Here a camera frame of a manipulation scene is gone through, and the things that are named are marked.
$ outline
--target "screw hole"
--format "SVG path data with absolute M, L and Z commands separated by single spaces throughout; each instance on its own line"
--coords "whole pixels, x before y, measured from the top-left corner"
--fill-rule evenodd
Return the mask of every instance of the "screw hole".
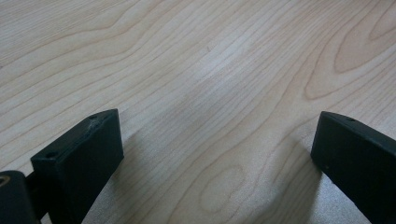
M 46 155 L 48 159 L 54 159 L 56 156 L 58 156 L 58 152 L 50 152 Z
M 6 185 L 9 181 L 9 176 L 8 175 L 0 175 L 0 188 Z

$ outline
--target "wood grain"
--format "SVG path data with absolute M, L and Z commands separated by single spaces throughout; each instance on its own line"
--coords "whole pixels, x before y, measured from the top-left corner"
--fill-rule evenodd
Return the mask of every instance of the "wood grain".
M 395 52 L 388 0 L 1 1 L 0 167 L 116 107 L 86 223 L 367 223 L 309 151 L 322 110 L 396 138 Z

